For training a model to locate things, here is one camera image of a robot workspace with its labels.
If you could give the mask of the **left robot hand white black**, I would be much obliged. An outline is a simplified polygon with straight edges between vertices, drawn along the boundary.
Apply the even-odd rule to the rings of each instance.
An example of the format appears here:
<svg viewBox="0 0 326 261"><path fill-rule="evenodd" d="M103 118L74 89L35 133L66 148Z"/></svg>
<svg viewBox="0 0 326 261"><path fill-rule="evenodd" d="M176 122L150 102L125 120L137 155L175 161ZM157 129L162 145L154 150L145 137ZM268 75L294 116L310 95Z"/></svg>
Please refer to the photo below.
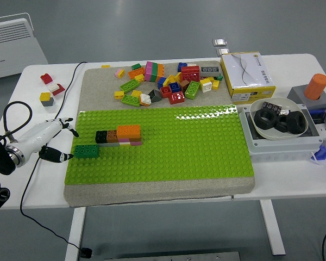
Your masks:
<svg viewBox="0 0 326 261"><path fill-rule="evenodd" d="M16 142L11 143L11 146L17 149L21 165L24 165L33 153L41 151L43 145L50 142L62 129L68 129L75 137L79 137L70 124L72 120L73 118L46 120L25 132Z"/></svg>

